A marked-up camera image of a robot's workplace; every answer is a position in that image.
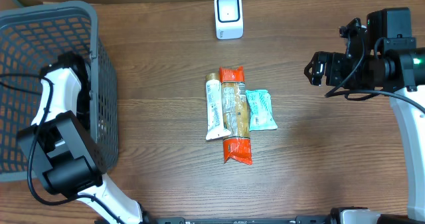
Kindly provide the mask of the teal tissue packet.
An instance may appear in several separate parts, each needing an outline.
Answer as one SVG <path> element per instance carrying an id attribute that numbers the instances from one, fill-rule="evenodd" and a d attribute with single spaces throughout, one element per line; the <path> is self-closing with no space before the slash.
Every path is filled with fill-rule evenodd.
<path id="1" fill-rule="evenodd" d="M 272 101 L 267 90 L 247 90 L 250 107 L 250 131 L 276 130 L 278 128 L 272 113 Z"/>

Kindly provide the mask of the orange noodle package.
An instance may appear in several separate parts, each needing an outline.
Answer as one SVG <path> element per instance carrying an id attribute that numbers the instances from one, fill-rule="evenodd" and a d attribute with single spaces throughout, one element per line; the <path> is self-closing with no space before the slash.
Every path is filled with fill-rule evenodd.
<path id="1" fill-rule="evenodd" d="M 230 159 L 252 165 L 249 111 L 244 69 L 219 68 L 222 88 L 222 111 L 230 135 L 223 139 L 224 162 Z"/>

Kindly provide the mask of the white tube with gold cap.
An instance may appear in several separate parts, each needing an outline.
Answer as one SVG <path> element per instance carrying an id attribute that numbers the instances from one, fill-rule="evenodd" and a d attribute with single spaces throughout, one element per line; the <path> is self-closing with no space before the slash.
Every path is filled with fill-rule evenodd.
<path id="1" fill-rule="evenodd" d="M 231 134 L 224 125 L 222 111 L 222 88 L 218 73 L 206 75 L 207 134 L 206 140 L 224 138 Z"/>

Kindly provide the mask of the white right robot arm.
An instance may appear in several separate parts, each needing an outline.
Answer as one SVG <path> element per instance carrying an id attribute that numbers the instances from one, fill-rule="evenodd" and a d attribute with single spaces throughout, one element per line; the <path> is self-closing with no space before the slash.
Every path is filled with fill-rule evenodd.
<path id="1" fill-rule="evenodd" d="M 316 52 L 304 69 L 314 86 L 332 89 L 326 97 L 345 96 L 358 101 L 387 96 L 394 112 L 408 174 L 406 218 L 369 211 L 341 211 L 338 223 L 424 222 L 424 49 L 390 49 L 373 55 L 357 49 L 355 55 Z"/>

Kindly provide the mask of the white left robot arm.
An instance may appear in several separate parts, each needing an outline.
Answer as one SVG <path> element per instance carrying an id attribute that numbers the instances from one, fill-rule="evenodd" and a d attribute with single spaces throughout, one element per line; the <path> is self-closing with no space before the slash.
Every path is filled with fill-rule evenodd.
<path id="1" fill-rule="evenodd" d="M 79 201 L 104 223 L 149 223 L 141 205 L 106 173 L 106 161 L 91 138 L 90 67 L 73 52 L 58 56 L 38 74 L 39 108 L 17 143 L 28 159 L 27 184 L 44 205 Z"/>

